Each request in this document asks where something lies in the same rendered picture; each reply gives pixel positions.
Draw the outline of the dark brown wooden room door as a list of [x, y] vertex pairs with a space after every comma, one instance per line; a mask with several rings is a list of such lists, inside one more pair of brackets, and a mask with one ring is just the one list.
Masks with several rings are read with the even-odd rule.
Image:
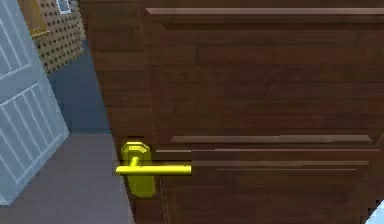
[[134, 224], [365, 224], [384, 201], [384, 0], [79, 0]]

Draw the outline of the pale blue panelled room door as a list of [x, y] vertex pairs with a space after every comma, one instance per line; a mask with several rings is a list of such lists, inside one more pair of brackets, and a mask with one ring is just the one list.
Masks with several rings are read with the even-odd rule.
[[0, 0], [0, 206], [69, 136], [17, 0]]

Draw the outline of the framed picture on wall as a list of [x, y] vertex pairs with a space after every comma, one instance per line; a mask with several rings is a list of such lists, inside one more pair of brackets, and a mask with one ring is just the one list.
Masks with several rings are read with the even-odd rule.
[[61, 15], [69, 14], [71, 12], [69, 0], [56, 0], [56, 3]]

